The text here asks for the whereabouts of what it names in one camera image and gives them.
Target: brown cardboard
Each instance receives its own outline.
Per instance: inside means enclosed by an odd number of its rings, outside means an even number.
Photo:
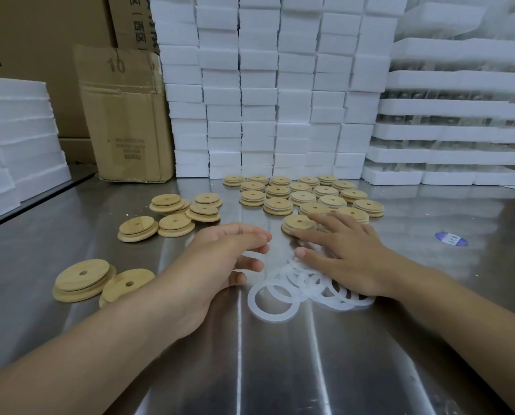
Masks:
[[[129,182],[173,177],[159,56],[77,46],[75,65],[100,177]]]
[[[108,0],[117,46],[159,54],[150,0]]]
[[[69,164],[96,164],[92,141],[89,138],[60,138],[59,145]]]
[[[0,0],[0,77],[46,82],[65,138],[88,138],[73,46],[115,43],[107,0]]]

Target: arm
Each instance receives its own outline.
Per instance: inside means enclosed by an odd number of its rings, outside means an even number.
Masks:
[[[295,255],[345,287],[399,300],[434,329],[515,411],[515,314],[447,274],[386,248],[369,225],[338,213],[309,215],[332,233],[295,231],[340,259],[298,248]]]
[[[246,282],[235,269],[263,269],[240,255],[266,253],[270,240],[244,224],[201,230],[161,276],[0,371],[0,414],[102,414],[167,346],[198,328],[217,292]]]

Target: right hand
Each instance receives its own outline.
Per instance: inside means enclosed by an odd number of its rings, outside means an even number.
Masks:
[[[338,258],[298,247],[294,255],[344,287],[364,295],[397,298],[401,284],[420,265],[384,246],[375,229],[362,225],[351,216],[338,212],[309,214],[332,233],[318,230],[294,230],[293,236],[332,251]]]

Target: stainless steel table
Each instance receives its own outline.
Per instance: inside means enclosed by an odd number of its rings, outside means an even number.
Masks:
[[[359,188],[386,207],[372,224],[400,253],[447,271],[515,312],[515,190],[484,187]],[[97,298],[53,300],[57,274],[102,258],[119,271],[167,267],[192,235],[116,238],[128,218],[153,215],[150,199],[179,193],[221,195],[222,223],[243,221],[273,233],[266,271],[286,263],[293,241],[281,217],[238,203],[221,181],[180,179],[164,185],[110,184],[92,178],[0,225],[0,367],[98,310]],[[465,238],[444,244],[435,233]],[[249,284],[263,274],[250,275]],[[249,286],[223,291],[203,326],[151,364],[109,409],[119,414],[501,414],[510,410],[447,345],[395,302],[336,313],[306,302],[284,324],[268,324],[247,307]],[[287,308],[268,293],[258,304]]]

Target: label sticker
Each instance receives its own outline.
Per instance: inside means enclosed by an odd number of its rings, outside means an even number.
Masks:
[[[451,233],[436,233],[436,238],[441,242],[451,244],[452,246],[465,247],[469,245],[469,243],[463,237],[455,236]]]

